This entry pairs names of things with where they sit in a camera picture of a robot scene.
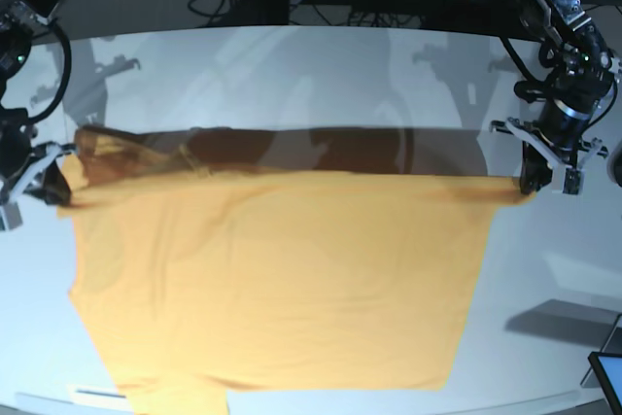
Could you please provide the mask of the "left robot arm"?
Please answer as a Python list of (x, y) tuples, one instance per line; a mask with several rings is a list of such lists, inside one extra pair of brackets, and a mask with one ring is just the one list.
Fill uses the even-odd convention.
[(534, 121), (508, 118), (492, 121), (493, 131), (522, 143), (520, 191), (535, 193), (548, 185), (567, 195), (579, 195), (587, 161), (606, 158), (600, 138), (584, 135), (602, 119), (597, 109), (604, 99), (615, 101), (621, 79), (619, 57), (606, 44), (580, 0), (518, 0), (521, 22), (540, 41), (538, 60), (549, 69), (539, 80), (511, 46), (501, 42), (523, 78), (514, 86), (528, 104), (541, 103)]

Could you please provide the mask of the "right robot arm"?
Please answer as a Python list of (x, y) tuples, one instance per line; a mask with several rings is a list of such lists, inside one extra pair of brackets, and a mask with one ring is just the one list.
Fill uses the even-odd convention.
[(27, 195), (49, 206), (66, 206), (71, 189), (57, 160), (77, 151), (74, 144), (45, 142), (34, 146), (36, 125), (57, 109), (72, 72), (69, 38), (58, 24), (56, 12), (64, 0), (1, 0), (1, 91), (25, 65), (33, 43), (53, 35), (62, 51), (58, 88), (48, 107), (31, 116), (25, 108), (1, 108), (1, 229), (22, 225), (17, 201)]

